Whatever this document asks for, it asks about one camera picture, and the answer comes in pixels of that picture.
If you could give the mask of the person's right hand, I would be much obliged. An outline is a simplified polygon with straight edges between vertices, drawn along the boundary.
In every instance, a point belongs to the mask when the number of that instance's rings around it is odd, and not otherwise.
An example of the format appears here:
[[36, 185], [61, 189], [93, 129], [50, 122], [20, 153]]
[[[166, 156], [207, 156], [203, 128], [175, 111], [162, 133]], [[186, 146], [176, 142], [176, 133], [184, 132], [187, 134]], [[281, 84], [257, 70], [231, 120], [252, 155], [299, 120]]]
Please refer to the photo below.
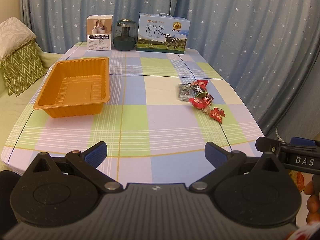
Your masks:
[[307, 202], [306, 202], [306, 208], [308, 210], [308, 215], [306, 217], [306, 222], [312, 223], [312, 222], [319, 222], [320, 221], [320, 215], [319, 215], [319, 196], [315, 195], [313, 181], [310, 181], [304, 188], [304, 194], [309, 196]]

